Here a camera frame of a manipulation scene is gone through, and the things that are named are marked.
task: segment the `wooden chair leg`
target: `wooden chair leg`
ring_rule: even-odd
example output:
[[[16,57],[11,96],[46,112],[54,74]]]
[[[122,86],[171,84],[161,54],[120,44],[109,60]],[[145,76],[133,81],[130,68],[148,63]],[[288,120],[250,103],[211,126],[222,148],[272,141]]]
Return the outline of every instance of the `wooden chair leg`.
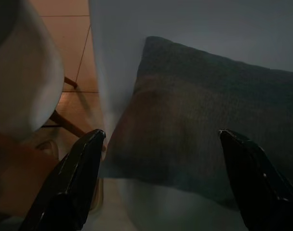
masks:
[[[71,85],[74,87],[74,89],[77,88],[78,84],[75,83],[73,80],[67,78],[66,76],[64,76],[64,82],[66,82],[67,84]]]
[[[56,110],[51,115],[50,120],[61,125],[63,128],[65,128],[67,131],[74,134],[75,136],[82,137],[86,134],[86,132],[82,131],[80,128],[76,127],[63,116],[58,114]]]

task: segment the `tiled floor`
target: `tiled floor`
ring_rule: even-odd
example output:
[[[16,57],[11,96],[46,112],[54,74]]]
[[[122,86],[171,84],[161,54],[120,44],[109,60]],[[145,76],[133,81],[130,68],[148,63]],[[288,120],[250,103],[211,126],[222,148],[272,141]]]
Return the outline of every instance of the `tiled floor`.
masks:
[[[63,59],[65,75],[78,83],[65,84],[57,111],[84,131],[104,128],[93,58],[88,0],[30,0],[51,33]],[[25,141],[27,145],[53,139],[60,158],[77,137],[63,128],[41,128]],[[135,231],[120,200],[116,182],[104,181],[104,207],[86,231]]]

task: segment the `pillow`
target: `pillow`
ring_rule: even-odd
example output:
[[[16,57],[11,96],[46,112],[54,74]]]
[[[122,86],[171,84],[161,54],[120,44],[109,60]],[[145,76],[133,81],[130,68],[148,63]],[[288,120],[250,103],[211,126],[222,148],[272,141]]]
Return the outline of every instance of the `pillow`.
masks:
[[[100,176],[231,200],[221,128],[258,143],[293,183],[293,72],[148,37]]]

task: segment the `dark gray cushion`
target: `dark gray cushion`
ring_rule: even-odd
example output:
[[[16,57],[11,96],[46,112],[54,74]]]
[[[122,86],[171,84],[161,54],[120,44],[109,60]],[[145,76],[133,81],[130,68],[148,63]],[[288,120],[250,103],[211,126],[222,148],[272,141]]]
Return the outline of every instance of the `dark gray cushion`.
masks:
[[[253,139],[293,183],[293,73],[148,37],[100,175],[232,199],[221,128]]]

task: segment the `white fabric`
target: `white fabric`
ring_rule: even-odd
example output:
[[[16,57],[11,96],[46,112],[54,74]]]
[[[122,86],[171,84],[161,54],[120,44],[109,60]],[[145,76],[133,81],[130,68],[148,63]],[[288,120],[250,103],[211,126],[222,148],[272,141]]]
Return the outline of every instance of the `white fabric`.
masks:
[[[56,108],[63,83],[61,57],[41,18],[23,1],[0,46],[0,132],[22,140],[38,130]]]
[[[108,138],[131,98],[147,36],[160,36],[249,64],[293,71],[293,0],[89,2]],[[132,221],[142,231],[246,230],[238,213],[198,195],[133,180],[121,180],[120,191]]]

